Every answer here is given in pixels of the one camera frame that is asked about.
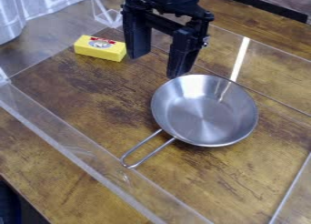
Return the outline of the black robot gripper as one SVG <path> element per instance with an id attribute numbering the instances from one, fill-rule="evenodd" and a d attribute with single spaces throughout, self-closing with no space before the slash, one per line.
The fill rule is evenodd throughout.
<path id="1" fill-rule="evenodd" d="M 208 46 L 208 31 L 213 14 L 197 4 L 199 0 L 125 0 L 123 4 L 123 29 L 128 56 L 136 59 L 151 52 L 151 33 L 155 28 L 172 34 L 167 77 L 169 79 L 188 73 L 199 51 Z M 163 17 L 188 16 L 191 20 L 183 27 Z"/>

